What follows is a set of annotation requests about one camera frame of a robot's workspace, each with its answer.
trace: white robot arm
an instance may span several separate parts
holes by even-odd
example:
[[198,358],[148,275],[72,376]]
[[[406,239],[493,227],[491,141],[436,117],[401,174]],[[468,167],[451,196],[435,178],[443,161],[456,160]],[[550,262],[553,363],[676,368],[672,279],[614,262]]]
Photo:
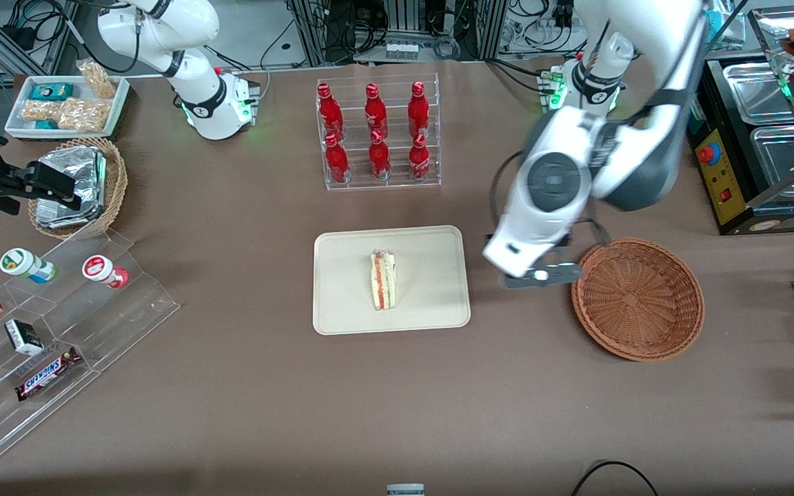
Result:
[[[574,96],[533,129],[483,251],[514,278],[530,277],[530,267],[570,232],[591,195],[637,210],[664,197],[678,173],[702,60],[700,0],[576,0],[576,12],[599,41],[567,81]],[[660,83],[640,111],[642,128],[604,116],[633,46],[646,54]]]
[[245,79],[217,74],[198,47],[212,42],[220,19],[208,0],[127,0],[130,8],[103,9],[97,18],[106,44],[158,70],[183,100],[198,134],[229,138],[255,122]]

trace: clear acrylic shelf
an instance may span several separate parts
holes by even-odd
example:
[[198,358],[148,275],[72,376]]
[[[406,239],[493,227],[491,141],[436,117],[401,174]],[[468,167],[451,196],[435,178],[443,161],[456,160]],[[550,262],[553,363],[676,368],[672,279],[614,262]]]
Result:
[[787,53],[783,42],[794,28],[794,8],[752,9],[749,21],[794,115],[794,56]]
[[[429,104],[428,152],[431,154],[428,178],[419,182],[409,173],[409,151],[412,138],[409,137],[409,98],[412,95],[412,83],[425,83],[425,98]],[[343,111],[345,120],[345,140],[341,145],[347,153],[347,161],[351,170],[351,180],[337,183],[330,178],[325,152],[327,145],[324,137],[327,131],[320,119],[320,98],[316,100],[315,115],[318,119],[320,138],[320,157],[324,164],[324,179],[327,189],[382,189],[409,186],[439,186],[442,181],[442,157],[440,155],[440,85],[438,73],[406,74],[394,76],[371,76],[371,78],[333,78],[319,79],[318,83],[327,83]],[[369,164],[369,128],[366,125],[366,85],[376,83],[382,101],[387,109],[388,139],[385,143],[391,154],[391,176],[380,181],[372,175]]]
[[[112,230],[97,236],[79,231],[43,255],[57,266],[46,285],[15,277],[0,288],[0,455],[95,380],[124,352],[179,308],[158,280],[130,255],[132,243]],[[127,269],[126,286],[111,289],[82,276],[86,258],[102,254]],[[4,322],[31,324],[46,345],[28,357],[10,345]],[[23,384],[59,354],[74,347],[83,358],[53,383],[18,402]]]

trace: coca-cola bottle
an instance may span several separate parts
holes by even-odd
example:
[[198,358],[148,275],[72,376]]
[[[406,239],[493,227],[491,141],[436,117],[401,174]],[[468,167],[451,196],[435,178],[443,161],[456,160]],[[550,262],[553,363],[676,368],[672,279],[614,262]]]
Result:
[[330,85],[320,83],[318,96],[320,97],[320,118],[324,122],[324,129],[334,133],[338,141],[343,141],[345,139],[345,119],[341,116],[341,107],[338,101],[333,98]]
[[369,132],[381,131],[382,138],[388,139],[388,120],[385,113],[385,103],[378,96],[378,85],[369,83],[366,85],[366,124]]
[[324,138],[327,144],[327,166],[330,169],[330,178],[337,183],[347,183],[351,180],[351,170],[347,166],[347,154],[345,148],[339,144],[334,132],[328,132]]
[[428,147],[425,145],[425,135],[416,135],[409,151],[409,173],[412,174],[413,179],[421,181],[428,177],[429,158],[431,154],[428,153]]
[[415,139],[419,133],[428,135],[428,100],[425,98],[425,83],[412,84],[412,98],[409,99],[409,137]]
[[391,157],[388,145],[382,137],[381,131],[373,131],[369,135],[372,144],[369,145],[369,163],[372,165],[372,175],[379,181],[384,181],[391,176]]

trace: brown tablecloth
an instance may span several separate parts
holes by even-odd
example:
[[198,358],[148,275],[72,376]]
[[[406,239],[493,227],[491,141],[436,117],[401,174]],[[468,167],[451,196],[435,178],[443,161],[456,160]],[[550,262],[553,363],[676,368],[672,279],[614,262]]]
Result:
[[[435,66],[441,188],[324,188],[316,79],[429,69],[275,73],[259,124],[221,142],[186,125],[167,81],[132,81],[117,141],[130,187],[114,228],[185,306],[0,458],[0,494],[359,496],[397,482],[434,496],[567,494],[606,458],[635,464],[662,494],[794,494],[794,235],[716,235],[690,151],[655,207],[600,207],[614,238],[671,249],[706,296],[703,333],[683,355],[612,357],[580,328],[566,286],[507,291],[482,258],[489,180],[540,115],[535,94],[491,67]],[[631,70],[626,103],[645,74]],[[12,141],[3,156],[22,166],[53,147]],[[464,236],[466,327],[314,332],[318,235],[438,224]],[[579,258],[593,238],[576,231],[568,254]],[[0,254],[16,245],[44,252],[54,240],[25,213],[0,214]],[[585,490],[646,492],[623,468]]]

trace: red button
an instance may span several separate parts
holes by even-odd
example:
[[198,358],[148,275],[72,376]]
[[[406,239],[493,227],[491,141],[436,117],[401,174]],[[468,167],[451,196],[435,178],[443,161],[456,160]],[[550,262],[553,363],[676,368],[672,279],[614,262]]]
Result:
[[710,163],[715,158],[715,150],[712,147],[707,145],[706,147],[700,148],[700,151],[697,152],[697,160],[702,161],[702,163]]

